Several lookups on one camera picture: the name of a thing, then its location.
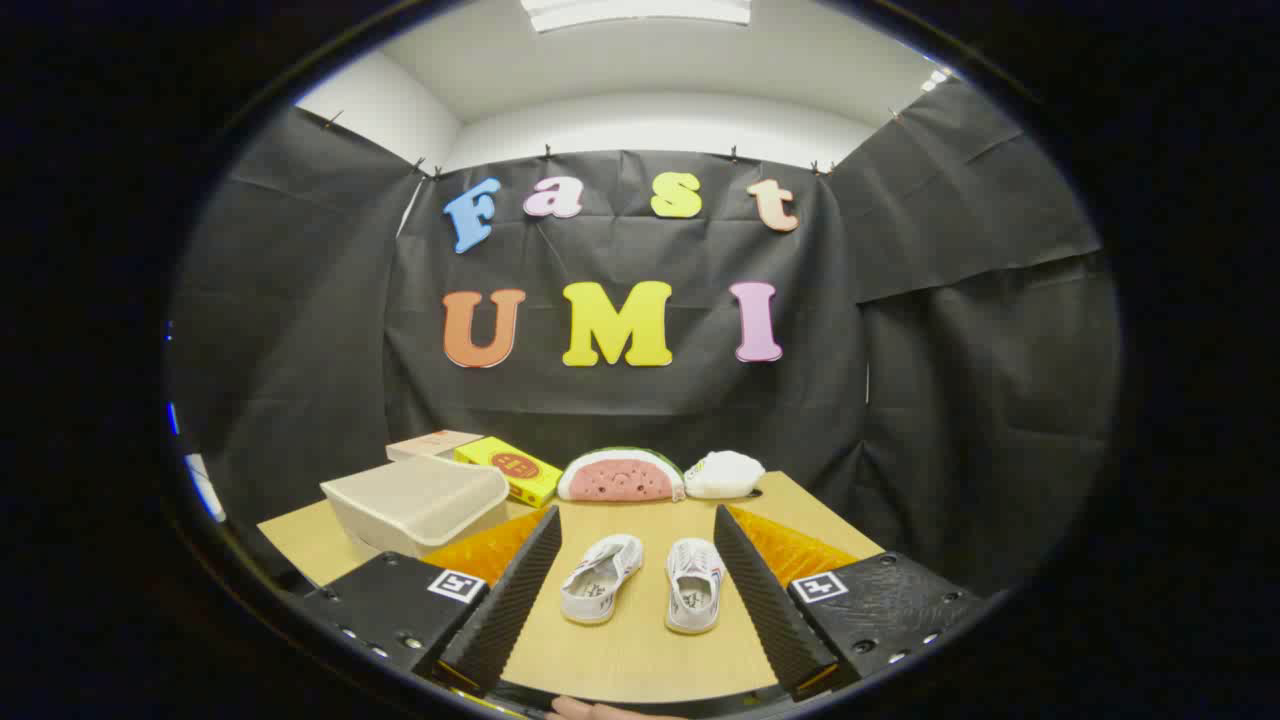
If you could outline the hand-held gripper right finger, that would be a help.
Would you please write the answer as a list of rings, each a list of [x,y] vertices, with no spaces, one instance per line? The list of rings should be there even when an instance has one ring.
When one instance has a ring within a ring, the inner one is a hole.
[[[914,659],[986,605],[905,555],[856,559],[735,506],[717,507],[713,538],[768,664],[794,700]]]

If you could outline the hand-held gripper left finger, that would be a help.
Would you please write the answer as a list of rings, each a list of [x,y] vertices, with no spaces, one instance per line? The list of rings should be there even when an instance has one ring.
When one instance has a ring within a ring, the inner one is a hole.
[[[430,682],[481,698],[503,675],[562,546],[561,511],[525,515],[497,580],[394,551],[358,560],[339,550],[334,510],[297,512],[298,569],[344,570],[297,602],[344,670],[426,691]]]

